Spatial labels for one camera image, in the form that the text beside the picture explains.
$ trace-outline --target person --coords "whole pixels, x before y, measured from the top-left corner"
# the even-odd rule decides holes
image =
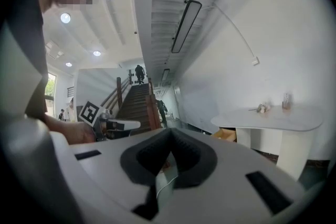
[[[64,118],[63,118],[63,113],[64,113],[64,109],[61,109],[61,113],[58,115],[58,119],[59,119],[60,121],[63,121],[63,120],[64,120]]]
[[[165,106],[165,104],[162,100],[157,100],[156,103],[157,103],[158,110],[161,114],[162,123],[167,124],[166,115],[165,115],[164,112],[165,111],[167,112],[168,109],[166,108],[166,106]]]
[[[50,131],[62,133],[69,144],[95,141],[92,128],[85,122],[63,122],[47,116],[45,87],[48,82],[42,14],[52,4],[71,5],[92,0],[15,0],[1,35],[0,116],[12,119],[26,114],[43,121]],[[15,59],[15,65],[6,58]]]
[[[76,122],[75,113],[73,112],[74,98],[71,99],[69,106],[65,109],[64,120]]]
[[[140,65],[137,65],[135,68],[135,75],[138,78],[138,81],[143,83],[143,80],[145,79],[145,71],[143,70],[143,67]]]

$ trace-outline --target black light fixture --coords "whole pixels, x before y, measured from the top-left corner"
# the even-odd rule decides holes
[[[163,70],[161,81],[165,81],[167,79],[169,72],[170,72],[169,68],[166,68],[165,70]]]
[[[176,36],[174,38],[174,44],[172,47],[172,53],[177,54],[180,52],[187,35],[193,26],[193,23],[197,17],[198,12],[202,8],[202,4],[195,0],[189,0],[185,7],[180,25],[178,27]]]

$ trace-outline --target tabletop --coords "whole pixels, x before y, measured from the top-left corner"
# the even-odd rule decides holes
[[[292,106],[285,110],[273,106],[266,113],[257,113],[251,108],[228,111],[215,116],[211,122],[219,127],[236,127],[249,129],[276,129],[284,131],[307,132],[318,128],[322,114],[318,108],[309,106]]]

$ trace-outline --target wall outlet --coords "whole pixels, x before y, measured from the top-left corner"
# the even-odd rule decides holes
[[[252,65],[256,66],[256,65],[259,64],[259,63],[260,63],[260,62],[259,62],[258,57],[253,58]]]

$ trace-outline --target wooden stair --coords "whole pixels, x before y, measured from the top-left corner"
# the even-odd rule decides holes
[[[151,130],[146,104],[147,95],[149,95],[148,84],[132,86],[118,112],[117,119],[140,121],[140,128],[133,130],[131,135]]]

